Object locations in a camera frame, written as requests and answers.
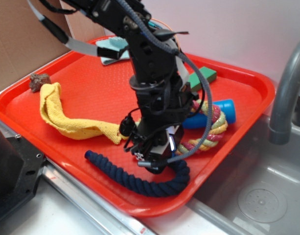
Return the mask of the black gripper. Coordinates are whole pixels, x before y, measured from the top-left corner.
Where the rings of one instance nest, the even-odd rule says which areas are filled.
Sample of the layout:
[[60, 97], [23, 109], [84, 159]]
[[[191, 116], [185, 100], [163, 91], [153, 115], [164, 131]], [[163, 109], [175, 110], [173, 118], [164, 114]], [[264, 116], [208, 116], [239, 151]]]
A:
[[183, 138], [182, 125], [141, 119], [139, 124], [127, 115], [121, 122], [119, 133], [127, 137], [124, 151], [130, 152], [139, 167], [152, 174], [161, 174], [171, 164], [178, 144]]

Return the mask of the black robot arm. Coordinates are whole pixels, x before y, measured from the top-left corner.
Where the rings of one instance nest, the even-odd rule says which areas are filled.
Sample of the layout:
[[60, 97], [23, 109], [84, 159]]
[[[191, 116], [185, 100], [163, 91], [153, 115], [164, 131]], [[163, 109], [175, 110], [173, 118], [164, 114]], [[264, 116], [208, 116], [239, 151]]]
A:
[[167, 129], [174, 127], [173, 139], [181, 141], [182, 122], [196, 99], [181, 74], [184, 64], [174, 32], [150, 26], [151, 15], [139, 0], [70, 0], [68, 4], [126, 40], [134, 69], [129, 83], [141, 121], [135, 124], [127, 116], [120, 133], [128, 136], [126, 151], [140, 157], [149, 172], [161, 173], [172, 155]]

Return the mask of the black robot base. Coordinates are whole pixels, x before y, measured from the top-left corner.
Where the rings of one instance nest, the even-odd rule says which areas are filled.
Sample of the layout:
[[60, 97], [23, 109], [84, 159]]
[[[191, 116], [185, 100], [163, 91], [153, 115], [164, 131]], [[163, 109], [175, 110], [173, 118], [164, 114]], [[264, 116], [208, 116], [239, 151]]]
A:
[[27, 139], [0, 130], [0, 222], [35, 196], [44, 161]]

